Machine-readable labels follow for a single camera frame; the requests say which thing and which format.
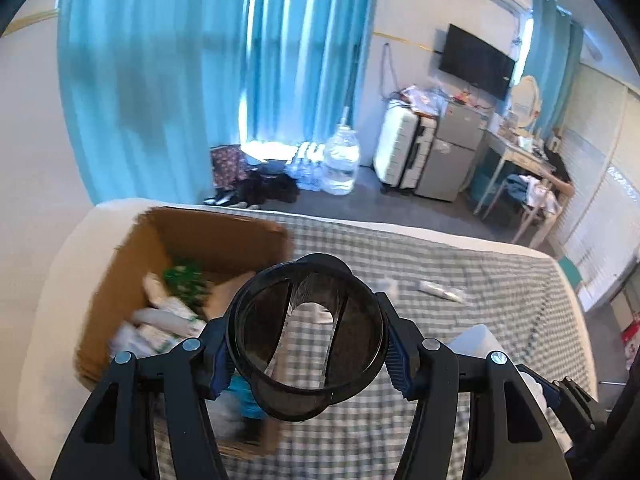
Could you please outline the white cylinder bottle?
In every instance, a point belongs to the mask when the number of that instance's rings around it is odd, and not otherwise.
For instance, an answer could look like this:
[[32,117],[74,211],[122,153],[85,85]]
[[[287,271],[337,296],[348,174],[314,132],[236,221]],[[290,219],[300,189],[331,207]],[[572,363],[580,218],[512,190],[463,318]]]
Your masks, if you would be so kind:
[[508,352],[489,328],[473,325],[448,344],[459,356],[479,358],[488,365],[491,385],[496,385],[504,411],[506,440],[510,444],[541,442],[555,437],[562,452],[570,448],[572,440],[564,429],[549,425],[551,402],[544,397],[544,388],[533,372],[521,372],[511,361]]

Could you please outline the white cream tube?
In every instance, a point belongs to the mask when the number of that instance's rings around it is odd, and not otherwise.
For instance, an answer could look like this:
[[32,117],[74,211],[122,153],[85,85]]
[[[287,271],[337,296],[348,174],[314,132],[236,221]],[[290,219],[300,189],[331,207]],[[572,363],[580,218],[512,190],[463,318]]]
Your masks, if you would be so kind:
[[418,283],[418,289],[424,294],[455,302],[456,304],[464,304],[466,300],[465,293],[461,290],[432,281],[420,281]]

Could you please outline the small white sachet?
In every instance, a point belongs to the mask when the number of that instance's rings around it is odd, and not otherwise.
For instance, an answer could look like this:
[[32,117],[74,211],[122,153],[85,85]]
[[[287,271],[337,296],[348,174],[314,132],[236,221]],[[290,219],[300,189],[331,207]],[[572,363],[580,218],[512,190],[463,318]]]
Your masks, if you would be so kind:
[[371,289],[385,294],[392,304],[396,304],[399,299],[398,281],[393,278],[377,278],[372,282]]

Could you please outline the green plastic wrapper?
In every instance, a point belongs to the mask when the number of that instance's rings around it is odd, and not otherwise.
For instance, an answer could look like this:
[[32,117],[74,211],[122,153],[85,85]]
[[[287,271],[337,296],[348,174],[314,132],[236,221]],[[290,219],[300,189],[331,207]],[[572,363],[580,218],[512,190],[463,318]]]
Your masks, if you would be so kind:
[[163,270],[163,280],[172,296],[195,312],[202,310],[209,296],[209,286],[196,263],[178,260],[176,264]]

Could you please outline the tan kraft paper box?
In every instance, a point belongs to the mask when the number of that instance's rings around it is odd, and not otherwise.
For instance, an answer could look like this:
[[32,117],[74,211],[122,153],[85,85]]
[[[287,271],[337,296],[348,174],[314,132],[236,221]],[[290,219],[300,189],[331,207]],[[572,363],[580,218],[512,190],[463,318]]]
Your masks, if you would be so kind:
[[206,321],[222,318],[226,314],[235,294],[254,276],[254,271],[248,271],[235,276],[231,280],[210,286],[208,296],[202,307],[203,318]]

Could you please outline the checkered bed sheet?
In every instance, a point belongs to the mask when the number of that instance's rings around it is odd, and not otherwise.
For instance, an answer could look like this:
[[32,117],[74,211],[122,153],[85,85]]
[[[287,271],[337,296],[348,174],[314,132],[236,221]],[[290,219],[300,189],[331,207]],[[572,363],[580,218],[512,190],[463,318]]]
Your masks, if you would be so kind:
[[[151,212],[166,252],[202,269],[240,274],[326,252],[370,286],[397,283],[394,307],[443,341],[485,325],[515,362],[587,390],[596,372],[582,311],[558,266],[526,248],[402,226],[275,212],[160,207]],[[227,458],[233,479],[388,479],[408,437],[412,406],[386,373],[354,398],[301,424],[287,424],[277,449]]]

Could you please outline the teal stool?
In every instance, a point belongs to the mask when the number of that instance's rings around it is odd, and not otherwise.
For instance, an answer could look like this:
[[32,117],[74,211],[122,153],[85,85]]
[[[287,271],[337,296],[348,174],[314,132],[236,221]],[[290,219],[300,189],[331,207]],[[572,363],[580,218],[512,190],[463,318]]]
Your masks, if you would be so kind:
[[567,256],[559,258],[558,265],[567,278],[567,281],[570,283],[570,286],[572,286],[574,292],[577,292],[578,289],[580,289],[580,286],[582,286],[582,274],[580,274],[578,267],[575,266],[575,263]]

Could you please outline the wooden chair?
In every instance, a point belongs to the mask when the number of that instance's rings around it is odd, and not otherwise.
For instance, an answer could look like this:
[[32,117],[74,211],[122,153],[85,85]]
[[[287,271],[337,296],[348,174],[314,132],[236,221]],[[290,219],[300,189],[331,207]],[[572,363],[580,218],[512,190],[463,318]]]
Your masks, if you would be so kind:
[[537,221],[537,231],[528,244],[529,248],[537,249],[546,240],[566,204],[575,195],[575,185],[572,180],[562,180],[548,171],[543,171],[539,177],[509,174],[500,183],[483,214],[483,220],[503,195],[509,196],[512,202],[517,202],[522,210],[520,225],[511,243],[516,244],[534,221]]

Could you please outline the dark clothes on floor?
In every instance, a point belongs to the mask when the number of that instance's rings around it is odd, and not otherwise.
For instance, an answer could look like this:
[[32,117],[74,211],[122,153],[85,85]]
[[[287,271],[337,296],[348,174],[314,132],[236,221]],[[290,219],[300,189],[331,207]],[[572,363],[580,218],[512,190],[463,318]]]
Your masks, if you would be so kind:
[[203,204],[257,209],[267,200],[292,204],[296,202],[298,196],[297,182],[286,173],[284,162],[270,160],[248,166],[243,177],[236,174],[234,181],[216,188],[215,195],[207,197],[203,200]]

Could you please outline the large water jug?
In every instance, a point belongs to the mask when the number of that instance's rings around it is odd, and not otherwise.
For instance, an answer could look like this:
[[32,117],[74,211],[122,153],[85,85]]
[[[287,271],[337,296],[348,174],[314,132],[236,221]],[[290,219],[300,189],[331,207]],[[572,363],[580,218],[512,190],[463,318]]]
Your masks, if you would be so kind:
[[349,107],[345,106],[323,152],[320,186],[323,192],[335,196],[352,192],[360,166],[360,144],[356,131],[347,123],[348,114]]

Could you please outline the pack of water bottles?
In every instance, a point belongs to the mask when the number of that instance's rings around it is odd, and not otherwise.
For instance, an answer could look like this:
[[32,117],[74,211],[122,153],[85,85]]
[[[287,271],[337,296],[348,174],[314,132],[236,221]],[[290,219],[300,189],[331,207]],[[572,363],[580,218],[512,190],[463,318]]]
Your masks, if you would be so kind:
[[292,159],[286,164],[285,172],[300,190],[319,192],[321,188],[324,144],[303,142],[296,148]]

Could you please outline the white desk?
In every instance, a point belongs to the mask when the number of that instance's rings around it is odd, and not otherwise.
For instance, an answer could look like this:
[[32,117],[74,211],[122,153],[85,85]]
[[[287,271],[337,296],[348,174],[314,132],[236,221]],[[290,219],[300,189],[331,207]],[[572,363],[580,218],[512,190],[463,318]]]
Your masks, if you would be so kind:
[[[487,155],[491,155],[496,160],[496,164],[488,177],[482,177],[484,186],[481,188],[479,185],[474,185],[473,182],[476,176],[483,173]],[[528,171],[540,178],[543,171],[552,172],[554,170],[554,167],[544,156],[529,153],[524,148],[520,148],[518,144],[514,144],[503,136],[499,136],[498,133],[491,132],[488,128],[485,128],[483,130],[483,140],[480,141],[480,147],[475,157],[475,167],[471,172],[469,187],[470,191],[477,190],[476,194],[471,194],[472,197],[476,198],[476,205],[473,210],[474,216],[477,216],[484,208],[488,208],[489,196],[496,195],[497,185],[500,183],[500,174],[503,172],[505,164],[512,164],[518,169]]]

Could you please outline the oval vanity mirror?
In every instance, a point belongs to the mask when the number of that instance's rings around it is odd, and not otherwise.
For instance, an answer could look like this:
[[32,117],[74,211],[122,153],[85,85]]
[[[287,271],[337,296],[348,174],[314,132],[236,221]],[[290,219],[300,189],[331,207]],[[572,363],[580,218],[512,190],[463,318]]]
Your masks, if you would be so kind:
[[535,125],[541,110],[541,97],[534,76],[521,76],[511,91],[511,113],[516,117],[515,125],[519,129],[528,129]]

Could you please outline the large blue curtain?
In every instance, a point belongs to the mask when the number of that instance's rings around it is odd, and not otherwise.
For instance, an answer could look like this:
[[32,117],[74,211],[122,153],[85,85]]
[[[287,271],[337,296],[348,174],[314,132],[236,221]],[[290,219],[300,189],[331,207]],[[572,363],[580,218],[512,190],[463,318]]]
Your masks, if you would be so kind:
[[375,0],[58,0],[58,74],[93,203],[212,195],[210,152],[324,143],[359,106]]

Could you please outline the black wall television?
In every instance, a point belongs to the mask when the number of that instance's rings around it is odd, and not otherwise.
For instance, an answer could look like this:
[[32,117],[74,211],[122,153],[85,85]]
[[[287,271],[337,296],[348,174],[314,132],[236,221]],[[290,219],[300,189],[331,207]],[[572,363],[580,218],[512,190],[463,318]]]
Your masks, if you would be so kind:
[[438,68],[503,101],[515,64],[513,58],[488,42],[450,24]]

